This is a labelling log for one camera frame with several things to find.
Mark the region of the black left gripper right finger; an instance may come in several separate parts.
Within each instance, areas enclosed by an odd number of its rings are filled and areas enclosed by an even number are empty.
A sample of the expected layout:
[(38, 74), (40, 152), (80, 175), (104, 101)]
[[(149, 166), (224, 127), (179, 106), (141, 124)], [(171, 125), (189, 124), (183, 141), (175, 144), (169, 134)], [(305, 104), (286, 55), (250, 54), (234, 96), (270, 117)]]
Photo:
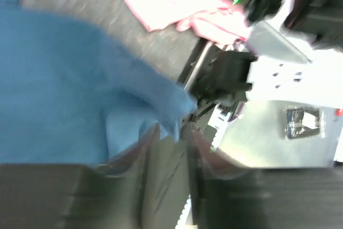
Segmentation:
[(342, 169), (244, 167), (193, 124), (186, 141), (199, 228), (342, 228)]

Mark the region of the dark blue t-shirt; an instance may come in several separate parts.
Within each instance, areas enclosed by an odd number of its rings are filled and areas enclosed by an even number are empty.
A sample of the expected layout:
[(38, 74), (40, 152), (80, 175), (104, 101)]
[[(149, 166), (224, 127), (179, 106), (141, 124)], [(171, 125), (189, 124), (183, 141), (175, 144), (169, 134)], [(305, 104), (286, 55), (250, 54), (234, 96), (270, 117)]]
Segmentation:
[(102, 164), (196, 102), (99, 28), (1, 0), (1, 162)]

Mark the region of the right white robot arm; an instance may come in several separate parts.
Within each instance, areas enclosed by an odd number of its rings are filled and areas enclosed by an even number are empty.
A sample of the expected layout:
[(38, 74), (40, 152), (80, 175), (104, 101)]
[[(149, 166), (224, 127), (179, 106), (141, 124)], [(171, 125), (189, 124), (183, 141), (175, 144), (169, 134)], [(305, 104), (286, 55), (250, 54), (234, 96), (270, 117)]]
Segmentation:
[[(248, 102), (222, 149), (251, 167), (330, 167), (342, 118), (342, 0), (244, 0), (253, 26)], [(287, 108), (318, 108), (317, 136), (288, 139)]]

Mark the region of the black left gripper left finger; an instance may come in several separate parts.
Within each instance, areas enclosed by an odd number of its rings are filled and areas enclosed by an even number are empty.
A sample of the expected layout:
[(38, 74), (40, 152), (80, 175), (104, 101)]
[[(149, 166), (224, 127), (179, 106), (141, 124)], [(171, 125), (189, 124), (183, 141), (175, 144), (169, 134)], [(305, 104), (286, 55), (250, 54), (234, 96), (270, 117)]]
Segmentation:
[(1, 228), (174, 228), (189, 196), (187, 145), (159, 132), (96, 168), (2, 165)]

